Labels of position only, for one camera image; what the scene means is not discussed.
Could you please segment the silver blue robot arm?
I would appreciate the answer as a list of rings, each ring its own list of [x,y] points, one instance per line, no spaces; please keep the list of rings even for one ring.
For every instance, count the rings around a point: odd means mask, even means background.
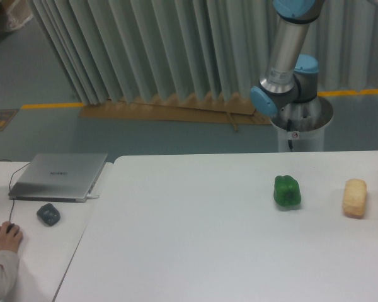
[[[309,29],[318,19],[324,1],[274,1],[279,21],[275,43],[259,85],[250,90],[250,100],[262,114],[273,116],[297,100],[301,85],[294,75]]]

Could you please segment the person's hand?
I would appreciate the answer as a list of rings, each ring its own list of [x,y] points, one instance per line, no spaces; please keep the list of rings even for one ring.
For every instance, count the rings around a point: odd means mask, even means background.
[[[20,226],[15,224],[12,230],[6,233],[6,229],[10,224],[10,221],[5,221],[0,226],[0,251],[10,251],[17,254],[23,239],[23,232]]]

